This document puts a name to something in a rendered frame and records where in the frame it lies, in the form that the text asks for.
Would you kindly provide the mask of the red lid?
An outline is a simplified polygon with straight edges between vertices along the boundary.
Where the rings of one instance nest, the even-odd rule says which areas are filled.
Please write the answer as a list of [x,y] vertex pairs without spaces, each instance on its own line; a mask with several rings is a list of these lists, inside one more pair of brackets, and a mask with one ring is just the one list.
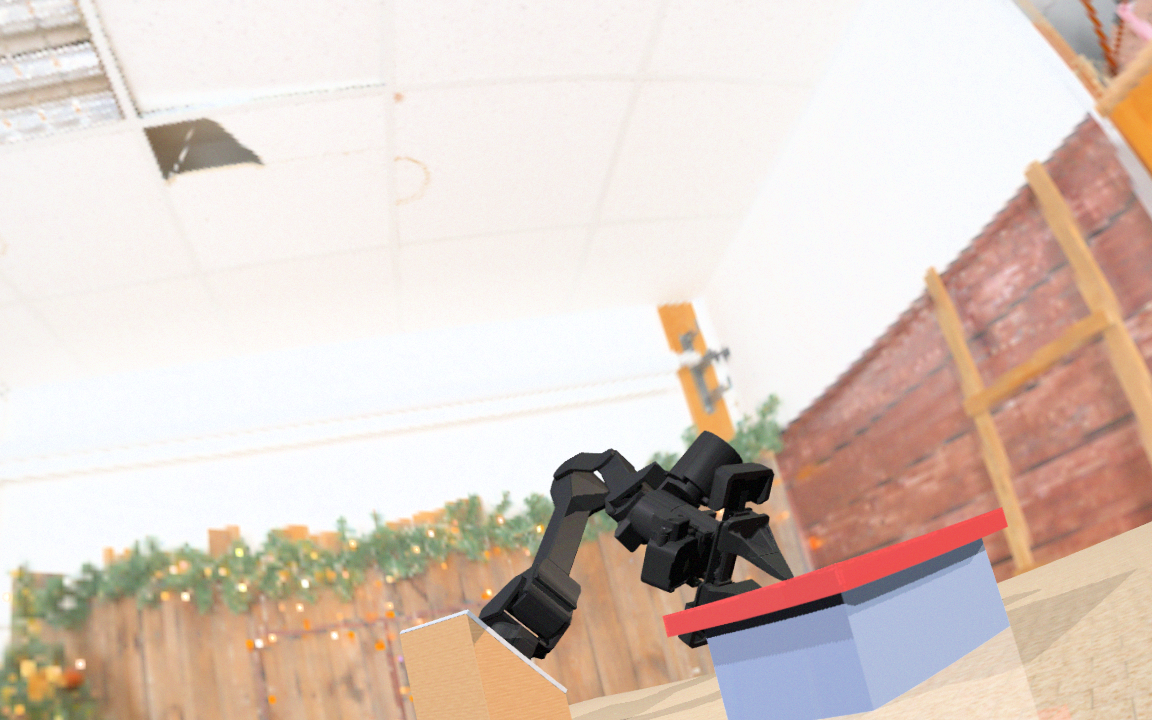
[[736,623],[748,617],[755,617],[767,612],[788,609],[799,602],[812,602],[823,597],[850,591],[867,582],[876,582],[910,566],[942,555],[950,550],[977,541],[1005,529],[1007,525],[1002,507],[995,511],[986,511],[972,520],[919,536],[910,541],[890,544],[890,547],[876,550],[865,555],[829,564],[828,568],[808,571],[801,577],[776,582],[767,588],[756,589],[742,594],[735,594],[727,600],[707,602],[687,609],[673,612],[662,616],[667,637],[685,632],[698,632],[708,626]]

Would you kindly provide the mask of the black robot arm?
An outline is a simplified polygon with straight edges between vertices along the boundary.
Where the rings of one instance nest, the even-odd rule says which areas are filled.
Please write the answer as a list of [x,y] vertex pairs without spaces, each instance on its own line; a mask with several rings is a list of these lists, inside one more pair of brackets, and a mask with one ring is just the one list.
[[690,579],[698,543],[694,530],[703,543],[714,530],[690,524],[689,516],[673,510],[681,505],[708,507],[714,471],[730,464],[742,464],[742,457],[710,430],[703,430],[669,471],[657,461],[636,471],[614,448],[602,454],[579,452],[566,460],[550,482],[556,510],[532,568],[500,589],[479,619],[526,659],[545,659],[570,628],[581,594],[579,583],[570,577],[573,559],[588,518],[602,509],[617,521],[614,538],[626,550],[635,552],[646,544],[641,582],[669,593],[684,584],[699,588],[702,579]]

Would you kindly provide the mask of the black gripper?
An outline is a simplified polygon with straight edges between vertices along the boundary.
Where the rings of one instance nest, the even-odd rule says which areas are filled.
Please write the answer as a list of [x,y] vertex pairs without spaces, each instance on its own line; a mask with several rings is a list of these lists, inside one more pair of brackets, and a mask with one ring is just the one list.
[[[753,562],[756,568],[760,568],[780,582],[794,578],[771,532],[771,516],[756,514],[751,507],[745,509],[746,502],[759,505],[770,500],[773,478],[774,471],[760,462],[722,465],[714,471],[710,488],[710,510],[702,511],[691,505],[681,505],[673,510],[689,516],[690,524],[714,530],[704,543],[698,530],[694,530],[694,538],[698,538],[698,543],[695,547],[690,579],[696,577],[703,582],[694,601],[685,602],[685,611],[761,588],[753,582],[753,578],[732,582],[733,566],[737,555]],[[719,521],[717,511],[721,509],[723,518]]]

